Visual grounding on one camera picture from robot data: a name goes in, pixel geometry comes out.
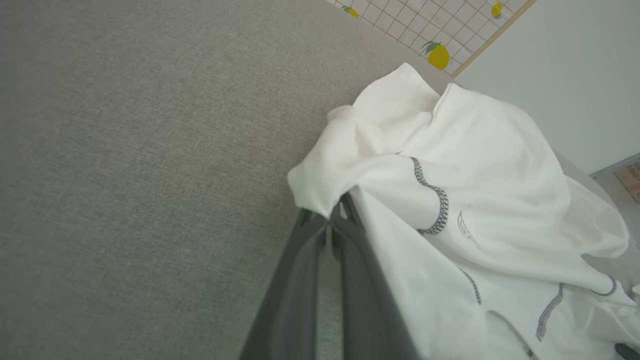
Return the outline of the white shirt with grey stitching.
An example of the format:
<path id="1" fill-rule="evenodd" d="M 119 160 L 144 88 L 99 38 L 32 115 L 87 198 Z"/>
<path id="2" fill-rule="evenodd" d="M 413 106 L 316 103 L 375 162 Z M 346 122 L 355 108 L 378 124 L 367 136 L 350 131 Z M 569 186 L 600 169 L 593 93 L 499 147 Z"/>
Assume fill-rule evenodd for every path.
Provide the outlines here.
<path id="1" fill-rule="evenodd" d="M 621 215 L 514 105 L 404 63 L 327 114 L 288 184 L 325 217 L 350 194 L 421 360 L 640 350 L 640 304 L 585 260 L 623 255 Z"/>

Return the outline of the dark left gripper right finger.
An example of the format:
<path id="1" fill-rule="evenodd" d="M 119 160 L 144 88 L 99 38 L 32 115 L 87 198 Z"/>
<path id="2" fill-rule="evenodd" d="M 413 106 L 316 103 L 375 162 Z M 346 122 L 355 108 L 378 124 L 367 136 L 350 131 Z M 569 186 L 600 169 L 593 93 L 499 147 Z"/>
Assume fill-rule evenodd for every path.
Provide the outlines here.
<path id="1" fill-rule="evenodd" d="M 343 360 L 421 360 L 350 194 L 329 225 L 340 265 Z"/>

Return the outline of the brown cardboard box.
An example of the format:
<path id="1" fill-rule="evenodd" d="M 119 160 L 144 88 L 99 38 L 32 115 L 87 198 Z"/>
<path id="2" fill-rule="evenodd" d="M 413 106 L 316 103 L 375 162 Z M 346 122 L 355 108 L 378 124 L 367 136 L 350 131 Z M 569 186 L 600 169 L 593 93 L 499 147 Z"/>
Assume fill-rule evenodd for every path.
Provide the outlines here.
<path id="1" fill-rule="evenodd" d="M 640 161 L 622 167 L 614 174 L 633 200 L 640 204 Z"/>

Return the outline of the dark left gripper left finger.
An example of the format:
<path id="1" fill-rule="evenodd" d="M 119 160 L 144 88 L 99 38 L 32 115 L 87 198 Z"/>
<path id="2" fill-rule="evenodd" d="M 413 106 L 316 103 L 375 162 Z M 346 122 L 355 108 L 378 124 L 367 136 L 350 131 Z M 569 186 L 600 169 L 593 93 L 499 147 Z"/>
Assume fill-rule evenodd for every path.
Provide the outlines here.
<path id="1" fill-rule="evenodd" d="M 319 254 L 327 221 L 303 209 L 263 297 L 240 360 L 316 360 Z"/>

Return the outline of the lemon print wooden frame partition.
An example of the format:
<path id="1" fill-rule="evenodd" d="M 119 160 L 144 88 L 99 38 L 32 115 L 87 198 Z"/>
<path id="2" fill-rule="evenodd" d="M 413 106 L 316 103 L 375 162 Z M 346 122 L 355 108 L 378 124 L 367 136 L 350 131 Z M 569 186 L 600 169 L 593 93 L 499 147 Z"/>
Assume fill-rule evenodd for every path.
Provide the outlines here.
<path id="1" fill-rule="evenodd" d="M 458 76 L 537 0 L 325 0 Z"/>

